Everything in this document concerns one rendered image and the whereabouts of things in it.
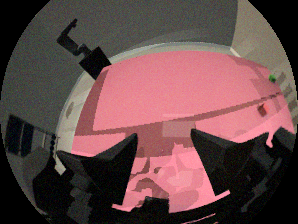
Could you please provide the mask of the small green block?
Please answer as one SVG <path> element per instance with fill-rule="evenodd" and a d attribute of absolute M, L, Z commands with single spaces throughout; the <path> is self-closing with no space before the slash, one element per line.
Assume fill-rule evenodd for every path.
<path fill-rule="evenodd" d="M 277 77 L 274 77 L 273 75 L 269 75 L 269 79 L 274 83 L 274 81 L 277 80 Z"/>

